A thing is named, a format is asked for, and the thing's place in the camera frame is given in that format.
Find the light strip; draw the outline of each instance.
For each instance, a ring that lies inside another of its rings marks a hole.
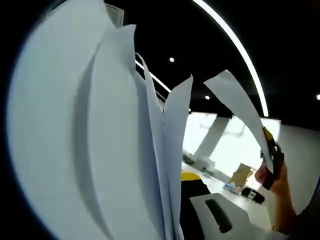
[[[142,64],[140,62],[138,62],[137,60],[135,60],[135,63],[140,67],[142,68],[143,70],[145,70],[144,66],[142,66]],[[156,80],[156,82],[158,84],[160,84],[165,90],[167,90],[169,93],[171,92],[171,90],[162,82],[160,81],[155,75],[153,75],[150,71],[149,71],[151,77]]]
[[[240,52],[241,56],[243,57],[244,62],[246,63],[249,72],[251,73],[251,76],[253,78],[256,90],[258,91],[258,95],[260,98],[260,102],[262,105],[263,115],[265,117],[269,116],[266,98],[264,91],[262,90],[261,82],[259,80],[258,74],[256,72],[256,69],[245,50],[244,46],[241,44],[239,38],[236,36],[236,34],[232,31],[232,29],[228,26],[228,24],[216,13],[208,4],[206,4],[203,0],[193,0],[196,4],[198,4],[203,10],[205,10],[219,25],[220,27],[225,31],[225,33],[229,36],[229,38],[232,40],[235,47]]]

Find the finger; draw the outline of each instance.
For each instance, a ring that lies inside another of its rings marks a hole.
[[[267,175],[267,167],[262,165],[254,174],[254,178],[258,183],[262,183]]]

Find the ceiling light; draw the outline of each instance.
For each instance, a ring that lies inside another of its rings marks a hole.
[[[265,94],[264,94],[264,91],[262,90],[261,82],[259,80],[258,74],[255,70],[253,63],[252,63],[248,53],[246,52],[244,46],[241,44],[239,38],[232,31],[232,29],[228,26],[228,24],[219,16],[219,14],[216,13],[208,4],[206,4],[203,0],[193,0],[193,1],[196,4],[198,4],[203,10],[205,10],[220,25],[220,27],[229,36],[229,38],[232,40],[235,47],[240,52],[244,62],[246,63],[246,65],[249,69],[249,72],[253,78],[253,81],[254,81],[254,84],[255,84],[255,87],[258,92],[260,102],[262,105],[263,115],[265,117],[268,117],[269,113],[268,113]]]

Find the yellow tool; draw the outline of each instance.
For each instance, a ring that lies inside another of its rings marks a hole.
[[[284,164],[285,155],[282,153],[280,146],[274,140],[271,132],[267,130],[266,127],[263,127],[263,132],[265,139],[269,148],[270,157],[273,163],[273,173],[267,170],[266,177],[263,180],[262,186],[269,190],[276,180],[280,177],[281,168]],[[266,162],[264,154],[261,152],[260,157],[262,158],[262,163]]]

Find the curved paper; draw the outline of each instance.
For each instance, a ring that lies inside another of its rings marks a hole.
[[[164,217],[164,227],[165,236],[167,240],[173,239],[173,220],[172,220],[172,210],[170,203],[170,192],[169,192],[169,178],[167,172],[167,166],[165,161],[165,145],[164,145],[164,120],[163,113],[160,107],[158,98],[155,92],[155,86],[153,79],[148,70],[144,59],[139,55],[144,68],[144,77],[147,93],[147,103],[150,116],[151,132],[152,132],[152,142],[155,152],[156,166],[158,171],[160,194],[162,201],[163,217]]]
[[[31,33],[12,76],[7,135],[13,167],[30,206],[57,239],[107,238],[79,191],[74,116],[84,71],[113,28],[102,0],[69,0]]]
[[[89,157],[99,206],[114,238],[163,239],[146,88],[134,77],[134,31],[130,25],[107,32],[96,54]]]
[[[266,156],[266,165],[269,171],[273,173],[273,163],[260,116],[237,79],[229,71],[225,70],[207,80],[204,84],[214,93],[220,102],[229,108],[250,129],[260,145],[263,154]]]
[[[193,77],[176,86],[165,101],[164,146],[165,165],[167,167],[172,221],[175,238],[179,239],[181,207],[181,162],[182,146],[189,115],[189,104]]]

